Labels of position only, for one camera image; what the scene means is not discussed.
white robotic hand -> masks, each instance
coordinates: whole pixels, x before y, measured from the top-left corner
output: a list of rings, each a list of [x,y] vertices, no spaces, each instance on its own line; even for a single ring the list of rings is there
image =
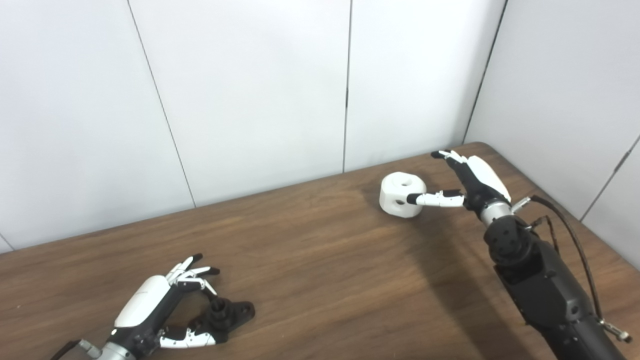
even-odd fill
[[[202,254],[188,257],[165,276],[149,277],[129,299],[115,321],[115,328],[102,350],[85,340],[78,346],[98,360],[138,360],[157,348],[190,348],[215,345],[228,340],[228,334],[255,316],[250,302],[231,302],[219,298],[204,275],[218,275],[211,266],[192,269]],[[202,291],[209,299],[207,311],[187,327],[164,323],[185,293]]]
[[[498,175],[496,175],[495,171],[493,171],[493,168],[481,158],[473,155],[467,159],[466,157],[459,155],[453,150],[441,150],[437,151],[437,153],[439,154],[439,156],[434,157],[443,158],[444,160],[453,160],[459,164],[466,163],[481,183],[493,188],[494,190],[501,193],[502,196],[505,197],[505,199],[511,201],[509,191],[507,191],[507,188],[506,186],[504,186],[502,180],[500,180]]]
[[[480,203],[484,201],[484,199],[499,198],[506,204],[511,201],[511,196],[506,186],[504,186],[504,183],[498,175],[496,175],[491,166],[481,158],[477,156],[466,158],[453,150],[436,151],[431,155],[434,158],[444,159],[447,162],[455,171],[467,193],[463,194],[460,190],[441,190],[436,193],[408,193],[406,194],[406,199],[397,201],[398,204],[407,203],[409,205],[439,206],[443,208],[464,206],[469,210],[480,212]],[[384,191],[385,189],[382,188],[381,199],[383,199],[382,193]],[[393,209],[385,209],[385,211],[393,215],[404,215],[401,211],[398,211],[393,204],[389,205],[381,200],[381,206],[383,206],[383,209],[385,206],[393,207]]]

wood grain surface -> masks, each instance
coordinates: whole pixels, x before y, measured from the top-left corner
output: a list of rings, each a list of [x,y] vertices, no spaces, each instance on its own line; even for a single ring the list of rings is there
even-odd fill
[[[515,200],[542,194],[487,145],[457,150],[484,158]],[[380,209],[380,181],[395,171],[430,190],[460,187],[444,161],[425,154],[0,255],[0,359],[48,359],[77,338],[102,346],[147,277],[197,252],[199,264],[221,269],[210,279],[218,293],[252,301],[256,317],[226,344],[152,359],[554,359],[496,278],[473,213],[426,208],[402,219]],[[544,214],[537,204],[521,212],[527,221]],[[605,316],[640,338],[640,273],[572,220]],[[205,305],[189,294],[170,323]],[[640,359],[640,341],[618,346]],[[84,357],[73,350],[65,359]]]

cable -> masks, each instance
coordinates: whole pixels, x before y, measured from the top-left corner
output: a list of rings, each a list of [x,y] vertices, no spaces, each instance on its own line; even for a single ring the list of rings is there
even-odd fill
[[[531,223],[531,228],[535,229],[540,224],[542,224],[543,220],[547,221],[547,225],[549,226],[549,233],[551,234],[551,240],[553,240],[553,242],[554,242],[554,249],[556,250],[558,255],[560,255],[560,248],[558,248],[558,239],[556,238],[556,232],[554,231],[554,225],[551,222],[551,218],[549,217],[549,215],[545,215],[543,217],[537,218],[536,221]]]
[[[51,360],[59,360],[63,357],[69,350],[73,349],[80,343],[80,340],[69,341],[65,344],[65,346],[61,347],[55,355],[51,358]]]
[[[560,210],[558,210],[558,208],[555,207],[549,200],[541,198],[537,195],[533,195],[531,196],[531,201],[535,201],[538,204],[542,204],[548,207],[549,209],[551,209],[551,211],[556,213],[556,215],[563,222],[567,231],[569,231],[569,235],[571,235],[571,240],[573,240],[573,244],[575,245],[575,248],[578,250],[578,253],[580,254],[580,260],[582,261],[584,272],[587,275],[587,281],[589,282],[589,287],[591,288],[591,298],[593,299],[593,307],[595,308],[596,315],[598,315],[600,319],[604,319],[604,317],[602,316],[602,309],[600,308],[600,300],[598,299],[598,292],[596,291],[596,284],[593,281],[593,275],[591,275],[591,269],[589,267],[589,263],[587,262],[587,257],[584,254],[584,250],[582,249],[580,240],[578,240],[578,236],[575,234],[575,231],[573,231],[573,228],[569,224],[569,221],[567,221],[566,217],[564,217],[564,215],[560,212]]]

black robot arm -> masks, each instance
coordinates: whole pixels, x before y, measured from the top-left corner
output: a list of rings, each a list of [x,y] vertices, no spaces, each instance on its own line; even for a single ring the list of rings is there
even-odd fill
[[[494,269],[524,320],[558,360],[624,360],[604,332],[587,293],[551,244],[516,216],[484,234]]]
[[[511,205],[511,198],[491,167],[477,156],[467,159],[454,151],[436,151],[444,159],[466,194],[464,207],[476,213],[487,230],[484,241],[494,269],[524,320],[547,341],[558,360],[625,360],[605,331],[619,340],[631,337],[602,318],[595,285],[582,247],[562,214],[544,199],[533,196]],[[408,196],[412,202],[416,194]],[[529,201],[554,210],[570,230],[589,277],[596,309],[558,252],[541,240],[521,218],[515,216]]]

